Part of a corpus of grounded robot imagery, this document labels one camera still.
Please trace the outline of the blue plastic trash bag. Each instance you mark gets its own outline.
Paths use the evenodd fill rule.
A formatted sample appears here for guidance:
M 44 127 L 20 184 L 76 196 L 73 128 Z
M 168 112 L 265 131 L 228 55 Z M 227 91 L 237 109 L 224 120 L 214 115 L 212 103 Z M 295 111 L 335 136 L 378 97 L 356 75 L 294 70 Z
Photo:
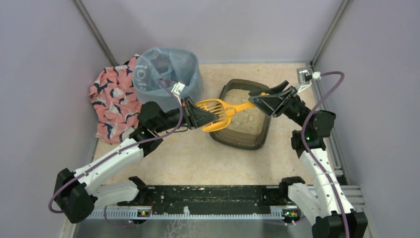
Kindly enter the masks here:
M 132 82 L 136 97 L 142 104 L 156 102 L 164 112 L 177 108 L 177 103 L 159 84 L 159 79 L 168 89 L 176 82 L 185 85 L 181 97 L 190 97 L 194 102 L 204 96 L 204 81 L 198 58 L 191 51 L 176 48 L 152 48 L 136 59 L 132 70 Z

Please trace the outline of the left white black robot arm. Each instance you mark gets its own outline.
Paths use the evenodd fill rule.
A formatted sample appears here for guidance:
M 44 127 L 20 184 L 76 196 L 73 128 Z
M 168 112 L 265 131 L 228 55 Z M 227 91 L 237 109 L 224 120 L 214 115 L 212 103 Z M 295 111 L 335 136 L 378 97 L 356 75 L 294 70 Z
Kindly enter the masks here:
M 67 219 L 77 224 L 94 210 L 109 205 L 147 206 L 151 193 L 137 176 L 121 183 L 104 182 L 123 168 L 151 154 L 163 142 L 160 132 L 185 125 L 199 128 L 221 119 L 224 113 L 218 102 L 194 104 L 189 97 L 175 103 L 178 108 L 164 112 L 156 102 L 142 105 L 138 114 L 138 127 L 111 152 L 96 161 L 71 171 L 64 169 L 57 174 L 53 201 Z

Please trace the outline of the yellow plastic litter scoop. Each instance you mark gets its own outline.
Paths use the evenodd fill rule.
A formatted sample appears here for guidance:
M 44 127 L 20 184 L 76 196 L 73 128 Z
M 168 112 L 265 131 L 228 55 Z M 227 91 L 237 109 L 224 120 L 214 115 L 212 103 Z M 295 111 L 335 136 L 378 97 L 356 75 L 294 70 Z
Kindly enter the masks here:
M 239 105 L 231 105 L 224 102 L 223 99 L 214 99 L 219 102 L 219 120 L 216 122 L 213 122 L 212 124 L 208 126 L 202 127 L 202 131 L 216 132 L 216 131 L 226 129 L 226 127 L 231 123 L 232 117 L 237 112 L 256 107 L 250 101 L 247 103 L 239 104 Z

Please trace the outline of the grey plastic litter box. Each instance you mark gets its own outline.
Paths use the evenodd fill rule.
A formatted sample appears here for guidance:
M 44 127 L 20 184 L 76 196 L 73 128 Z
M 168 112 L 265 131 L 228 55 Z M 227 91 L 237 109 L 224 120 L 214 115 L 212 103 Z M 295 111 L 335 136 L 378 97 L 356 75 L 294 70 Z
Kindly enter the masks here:
M 254 91 L 261 89 L 268 89 L 268 86 L 259 82 L 254 82 L 245 79 L 231 79 L 223 87 L 219 98 L 223 99 L 226 93 L 231 89 L 242 89 Z M 265 144 L 268 130 L 270 127 L 271 118 L 266 116 L 263 124 L 263 129 L 260 134 L 251 135 L 240 132 L 235 132 L 229 129 L 223 129 L 216 132 L 211 132 L 210 136 L 216 142 L 223 145 L 230 146 L 237 149 L 243 150 L 258 150 Z

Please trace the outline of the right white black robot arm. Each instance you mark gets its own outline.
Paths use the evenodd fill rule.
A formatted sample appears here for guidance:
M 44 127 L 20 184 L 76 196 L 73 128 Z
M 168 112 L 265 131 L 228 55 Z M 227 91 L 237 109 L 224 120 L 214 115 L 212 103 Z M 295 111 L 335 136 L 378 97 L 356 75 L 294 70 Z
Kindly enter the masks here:
M 314 192 L 301 177 L 283 178 L 280 194 L 295 203 L 307 218 L 315 238 L 362 238 L 368 227 L 364 212 L 358 212 L 344 194 L 331 166 L 324 139 L 331 135 L 336 114 L 309 109 L 299 94 L 310 83 L 280 85 L 252 91 L 249 101 L 269 117 L 286 115 L 301 126 L 292 132 L 291 145 L 309 171 Z

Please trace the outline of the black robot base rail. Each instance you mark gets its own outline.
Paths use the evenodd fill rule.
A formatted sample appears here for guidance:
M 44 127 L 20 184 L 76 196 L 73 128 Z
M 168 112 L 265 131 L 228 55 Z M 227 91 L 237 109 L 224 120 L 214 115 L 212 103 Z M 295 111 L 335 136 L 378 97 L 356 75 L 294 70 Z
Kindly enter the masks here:
M 301 210 L 271 185 L 155 185 L 118 206 L 150 207 L 143 215 L 211 219 L 256 218 L 286 223 L 304 218 Z

